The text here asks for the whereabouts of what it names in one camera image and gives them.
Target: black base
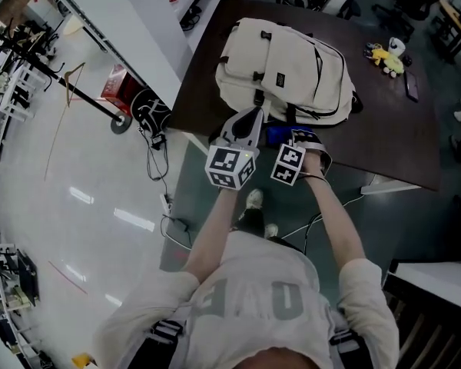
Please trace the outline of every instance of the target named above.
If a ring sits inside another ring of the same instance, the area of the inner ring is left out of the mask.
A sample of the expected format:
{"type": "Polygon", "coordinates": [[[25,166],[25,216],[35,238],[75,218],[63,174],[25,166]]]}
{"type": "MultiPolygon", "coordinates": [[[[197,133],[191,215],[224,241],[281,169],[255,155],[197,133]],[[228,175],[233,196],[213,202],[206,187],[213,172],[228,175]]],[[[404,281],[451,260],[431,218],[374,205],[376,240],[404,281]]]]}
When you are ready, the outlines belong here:
{"type": "Polygon", "coordinates": [[[133,118],[131,116],[126,115],[122,111],[116,112],[116,116],[122,119],[122,122],[117,122],[114,119],[111,120],[111,131],[115,134],[123,134],[131,125],[131,121],[133,118]]]}

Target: yellow plush toy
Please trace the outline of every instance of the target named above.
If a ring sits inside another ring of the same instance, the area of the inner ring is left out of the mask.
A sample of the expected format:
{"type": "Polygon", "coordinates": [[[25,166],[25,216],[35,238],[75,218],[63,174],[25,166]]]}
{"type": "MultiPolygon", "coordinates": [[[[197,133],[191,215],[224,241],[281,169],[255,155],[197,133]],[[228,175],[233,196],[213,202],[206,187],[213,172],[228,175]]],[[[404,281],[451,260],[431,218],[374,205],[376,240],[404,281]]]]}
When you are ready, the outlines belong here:
{"type": "Polygon", "coordinates": [[[386,67],[383,68],[383,72],[385,74],[390,74],[391,77],[395,78],[396,74],[401,75],[402,73],[405,72],[405,68],[403,66],[403,63],[399,58],[397,58],[395,55],[391,55],[388,58],[384,59],[384,65],[386,67]]]}
{"type": "Polygon", "coordinates": [[[379,65],[379,63],[381,63],[381,60],[389,58],[390,55],[391,54],[388,51],[385,51],[382,48],[375,48],[372,50],[371,59],[374,60],[375,65],[379,65]]]}

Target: backpack label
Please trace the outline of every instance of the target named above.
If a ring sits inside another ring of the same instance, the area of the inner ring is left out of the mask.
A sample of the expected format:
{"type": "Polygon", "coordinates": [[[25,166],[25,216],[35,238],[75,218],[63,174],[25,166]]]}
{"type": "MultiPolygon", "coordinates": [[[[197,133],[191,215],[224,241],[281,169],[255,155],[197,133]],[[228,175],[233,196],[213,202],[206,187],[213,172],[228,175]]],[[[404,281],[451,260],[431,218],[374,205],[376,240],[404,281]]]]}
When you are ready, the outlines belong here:
{"type": "Polygon", "coordinates": [[[285,84],[285,75],[278,72],[276,85],[282,88],[284,84],[285,84]]]}

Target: yellow object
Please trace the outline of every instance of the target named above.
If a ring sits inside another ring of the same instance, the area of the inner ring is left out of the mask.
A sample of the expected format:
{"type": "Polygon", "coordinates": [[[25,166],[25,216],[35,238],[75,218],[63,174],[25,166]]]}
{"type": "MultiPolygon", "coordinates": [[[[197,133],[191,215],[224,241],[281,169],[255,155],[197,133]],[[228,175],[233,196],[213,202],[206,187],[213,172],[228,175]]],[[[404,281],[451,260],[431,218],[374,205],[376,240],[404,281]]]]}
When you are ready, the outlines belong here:
{"type": "Polygon", "coordinates": [[[75,355],[71,361],[74,363],[78,369],[84,369],[87,365],[92,362],[92,357],[87,353],[82,353],[79,355],[75,355]]]}
{"type": "Polygon", "coordinates": [[[390,53],[382,48],[375,48],[372,50],[372,60],[374,60],[375,65],[379,65],[382,59],[389,58],[389,56],[390,53]]]}
{"type": "Polygon", "coordinates": [[[405,72],[403,63],[395,55],[390,54],[388,58],[385,58],[384,65],[388,67],[389,70],[396,72],[398,75],[405,72]]]}

